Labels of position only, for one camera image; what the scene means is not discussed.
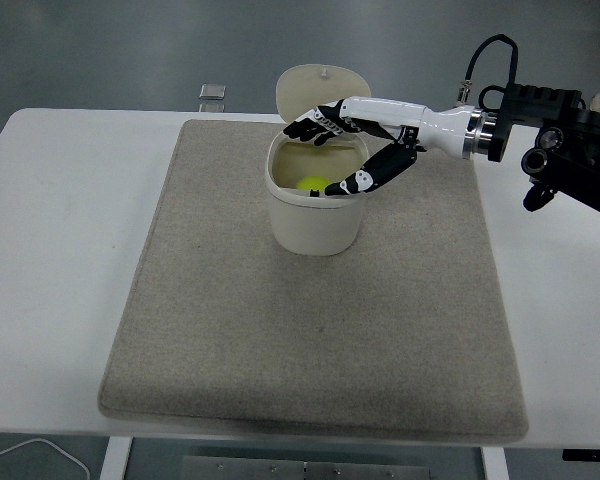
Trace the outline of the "white and black hand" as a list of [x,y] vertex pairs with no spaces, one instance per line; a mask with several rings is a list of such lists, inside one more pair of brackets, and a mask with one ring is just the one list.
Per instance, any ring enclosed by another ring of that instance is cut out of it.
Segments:
[[419,104],[351,96],[310,109],[283,133],[316,147],[344,134],[367,133],[387,140],[360,169],[324,190],[326,196],[357,195],[395,179],[415,163],[420,151],[434,148],[455,159],[470,159],[473,113],[471,106],[435,112]]

